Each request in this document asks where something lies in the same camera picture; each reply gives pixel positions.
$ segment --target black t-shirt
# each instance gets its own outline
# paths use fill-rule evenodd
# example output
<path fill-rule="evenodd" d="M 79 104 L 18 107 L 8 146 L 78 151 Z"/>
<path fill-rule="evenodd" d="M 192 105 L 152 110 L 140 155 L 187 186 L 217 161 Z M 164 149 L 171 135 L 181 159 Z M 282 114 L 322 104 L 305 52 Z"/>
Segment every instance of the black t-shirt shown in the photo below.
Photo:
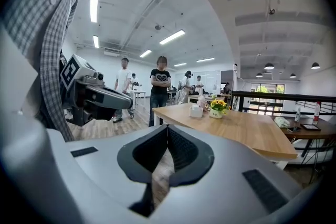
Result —
<path fill-rule="evenodd" d="M 166 81 L 168 82 L 168 78 L 170 78 L 170 74 L 168 71 L 159 71 L 157 69 L 153 69 L 151 72 L 150 78 L 154 76 L 155 81 Z M 167 93 L 167 88 L 165 87 L 159 87 L 159 86 L 153 86 L 152 93 L 155 94 L 165 94 Z"/>

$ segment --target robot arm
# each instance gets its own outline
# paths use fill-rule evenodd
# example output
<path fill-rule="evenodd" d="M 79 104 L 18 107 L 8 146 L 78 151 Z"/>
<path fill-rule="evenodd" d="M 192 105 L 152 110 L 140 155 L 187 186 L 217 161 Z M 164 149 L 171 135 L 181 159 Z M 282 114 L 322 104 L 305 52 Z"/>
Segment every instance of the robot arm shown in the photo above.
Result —
<path fill-rule="evenodd" d="M 64 108 L 72 108 L 73 119 L 68 122 L 83 126 L 92 119 L 109 121 L 116 109 L 128 109 L 133 100 L 105 86 L 102 73 L 83 58 L 72 55 L 61 72 L 67 90 Z"/>

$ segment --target air conditioner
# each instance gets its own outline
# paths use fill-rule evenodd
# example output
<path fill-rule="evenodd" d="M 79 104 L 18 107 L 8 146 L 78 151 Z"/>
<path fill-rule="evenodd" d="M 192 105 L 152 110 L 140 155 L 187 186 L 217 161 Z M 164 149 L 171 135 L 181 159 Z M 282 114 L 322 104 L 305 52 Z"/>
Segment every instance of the air conditioner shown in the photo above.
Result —
<path fill-rule="evenodd" d="M 118 57 L 118 56 L 120 56 L 120 53 L 117 50 L 105 49 L 104 50 L 104 55 Z"/>

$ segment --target white ceiling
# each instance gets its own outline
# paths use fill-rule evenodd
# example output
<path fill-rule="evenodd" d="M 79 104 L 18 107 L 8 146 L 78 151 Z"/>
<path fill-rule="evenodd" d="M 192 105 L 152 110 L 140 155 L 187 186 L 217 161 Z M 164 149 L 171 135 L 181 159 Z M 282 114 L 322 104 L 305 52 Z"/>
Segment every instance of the white ceiling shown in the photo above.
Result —
<path fill-rule="evenodd" d="M 93 49 L 92 36 L 98 35 L 103 48 L 133 59 L 150 49 L 153 53 L 143 61 L 156 62 L 165 55 L 172 67 L 181 62 L 194 66 L 203 57 L 233 63 L 232 48 L 237 46 L 244 78 L 255 78 L 268 62 L 276 67 L 276 79 L 288 80 L 293 72 L 299 77 L 306 59 L 323 45 L 334 25 L 324 0 L 227 0 L 223 5 L 228 5 L 227 17 L 234 21 L 230 30 L 223 28 L 208 0 L 99 1 L 97 24 L 90 21 L 90 1 L 79 1 L 69 30 L 78 47 Z M 275 14 L 269 15 L 269 8 Z M 161 30 L 155 30 L 157 24 Z M 186 35 L 159 44 L 180 29 Z"/>

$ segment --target woman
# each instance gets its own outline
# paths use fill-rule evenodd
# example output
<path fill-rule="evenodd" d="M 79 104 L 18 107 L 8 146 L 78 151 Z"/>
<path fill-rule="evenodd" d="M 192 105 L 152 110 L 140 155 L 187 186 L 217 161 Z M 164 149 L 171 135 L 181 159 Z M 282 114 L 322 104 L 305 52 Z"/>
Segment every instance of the woman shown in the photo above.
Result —
<path fill-rule="evenodd" d="M 152 108 L 161 108 L 166 106 L 167 103 L 167 88 L 171 86 L 171 76 L 168 71 L 165 71 L 167 67 L 167 58 L 160 56 L 156 62 L 156 69 L 151 72 L 151 85 L 153 85 L 151 92 L 151 111 L 149 117 L 149 127 L 154 126 L 154 112 Z"/>
<path fill-rule="evenodd" d="M 191 78 L 191 71 L 187 71 L 184 78 L 180 81 L 182 89 L 180 90 L 180 95 L 178 96 L 178 104 L 188 103 L 188 95 L 191 89 L 189 78 Z"/>

